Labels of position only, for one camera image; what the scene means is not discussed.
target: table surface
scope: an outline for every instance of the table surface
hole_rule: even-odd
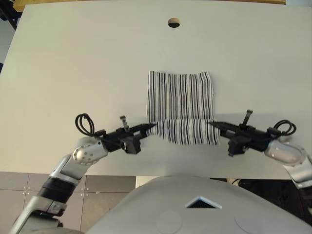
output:
[[[168,19],[181,25],[170,28]],[[0,77],[0,171],[49,173],[82,137],[88,113],[113,131],[146,122],[149,70],[209,71],[218,120],[265,130],[297,125],[312,152],[312,8],[214,1],[86,1],[28,5]],[[109,154],[92,175],[288,178],[259,152],[178,146],[157,136],[142,152]]]
[[[51,2],[64,2],[64,1],[86,1],[86,0],[15,0],[13,7],[16,11],[22,12],[28,4],[39,4],[39,3],[51,3]],[[262,2],[262,3],[273,3],[273,4],[286,4],[286,0],[223,0],[223,1],[246,1],[246,2]]]

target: gray floor tile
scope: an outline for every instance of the gray floor tile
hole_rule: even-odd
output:
[[[28,173],[0,172],[0,189],[24,190]]]
[[[38,192],[29,191],[26,193],[25,205],[30,201],[32,196],[36,196]],[[59,218],[65,228],[80,230],[83,193],[73,193],[67,202],[65,213]]]
[[[23,191],[0,190],[0,233],[9,233],[12,224],[23,210]]]
[[[116,206],[128,193],[86,193],[83,202],[81,230],[86,232],[93,224]]]
[[[48,174],[30,173],[28,178],[27,190],[39,191],[48,178]],[[75,192],[83,192],[86,183],[86,176],[81,179],[80,184],[76,187]]]
[[[6,55],[7,55],[8,51],[9,51],[9,48],[10,48],[10,44],[9,43],[0,44],[0,62],[1,63],[4,63]]]
[[[135,176],[87,175],[87,192],[130,192],[136,187]]]
[[[15,30],[8,21],[0,20],[0,44],[10,44]]]

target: cloth fold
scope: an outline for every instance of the cloth fold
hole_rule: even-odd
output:
[[[150,71],[147,121],[156,123],[148,134],[175,144],[219,144],[214,121],[214,91],[208,72],[169,74]]]

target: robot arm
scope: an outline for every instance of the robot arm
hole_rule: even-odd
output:
[[[243,123],[238,126],[226,122],[211,123],[220,129],[221,136],[230,139],[229,156],[243,154],[249,148],[264,152],[284,166],[297,189],[312,186],[311,156],[301,146],[280,141],[281,136],[295,133],[296,126],[288,120],[282,120],[263,132],[247,125],[251,114],[252,111],[248,110]],[[289,128],[281,132],[278,128],[283,124],[288,124]]]
[[[83,118],[88,121],[90,131],[84,128]],[[67,200],[89,167],[106,157],[109,152],[118,149],[123,149],[128,154],[139,153],[140,140],[145,138],[146,131],[154,126],[141,124],[129,128],[125,117],[120,117],[120,119],[123,122],[123,128],[106,134],[105,130],[94,131],[94,124],[87,114],[77,116],[76,126],[87,137],[81,138],[76,148],[62,158],[38,195],[32,197],[19,215],[9,234],[25,234],[38,230],[47,230],[46,233],[63,233],[64,229],[58,228],[62,227],[62,224],[54,217],[62,216]]]

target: floor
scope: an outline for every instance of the floor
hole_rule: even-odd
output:
[[[0,172],[0,210],[7,211],[0,219],[0,233],[8,233],[47,177],[46,174]],[[86,232],[135,186],[135,176],[87,175],[76,187],[60,220],[66,228]]]

